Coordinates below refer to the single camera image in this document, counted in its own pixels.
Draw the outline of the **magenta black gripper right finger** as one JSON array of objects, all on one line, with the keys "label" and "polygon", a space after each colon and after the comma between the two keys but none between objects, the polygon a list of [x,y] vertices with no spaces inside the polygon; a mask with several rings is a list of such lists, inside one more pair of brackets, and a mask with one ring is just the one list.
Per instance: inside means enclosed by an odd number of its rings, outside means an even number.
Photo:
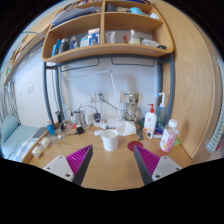
[{"label": "magenta black gripper right finger", "polygon": [[181,170],[170,157],[159,157],[140,146],[134,147],[134,157],[145,185]]}]

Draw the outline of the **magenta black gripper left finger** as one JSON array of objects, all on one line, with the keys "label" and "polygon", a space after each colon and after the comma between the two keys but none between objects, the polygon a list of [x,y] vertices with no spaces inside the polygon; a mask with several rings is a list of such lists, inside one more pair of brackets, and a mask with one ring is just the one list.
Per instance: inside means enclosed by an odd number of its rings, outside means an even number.
[{"label": "magenta black gripper left finger", "polygon": [[92,155],[93,147],[89,145],[68,156],[57,156],[44,167],[44,170],[81,185]]}]

